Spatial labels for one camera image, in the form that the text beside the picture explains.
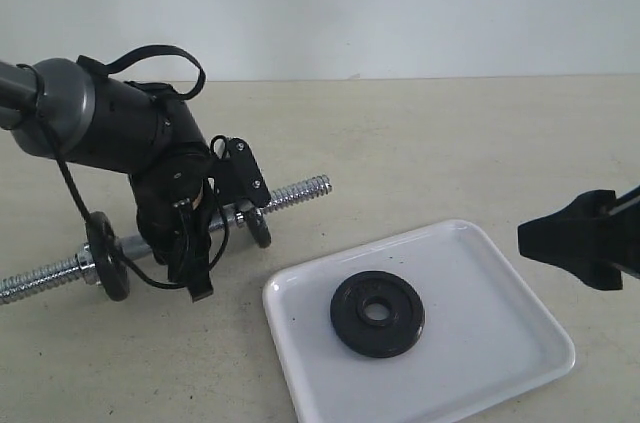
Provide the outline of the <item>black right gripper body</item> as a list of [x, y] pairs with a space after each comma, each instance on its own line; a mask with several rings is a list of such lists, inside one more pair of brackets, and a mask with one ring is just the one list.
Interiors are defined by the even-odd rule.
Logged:
[[614, 190], [597, 191], [597, 277], [639, 278], [639, 187], [622, 196]]

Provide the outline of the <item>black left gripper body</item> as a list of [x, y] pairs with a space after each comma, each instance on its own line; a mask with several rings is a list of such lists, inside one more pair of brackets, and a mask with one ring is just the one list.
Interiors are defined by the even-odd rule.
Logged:
[[206, 201], [213, 161], [204, 143], [179, 144], [129, 176], [138, 223], [174, 223], [175, 205], [188, 201], [199, 209]]

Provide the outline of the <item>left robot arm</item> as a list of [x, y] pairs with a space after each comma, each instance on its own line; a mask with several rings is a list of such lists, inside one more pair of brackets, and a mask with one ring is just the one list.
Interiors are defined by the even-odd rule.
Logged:
[[1, 126], [26, 153], [54, 160], [82, 219], [96, 273], [115, 301], [129, 294], [125, 255], [107, 216], [90, 211], [70, 164], [127, 176], [136, 222], [166, 282], [193, 301], [213, 293], [208, 226], [220, 205], [211, 187], [214, 155], [185, 97], [168, 84], [110, 78], [85, 60], [54, 58], [1, 66]]

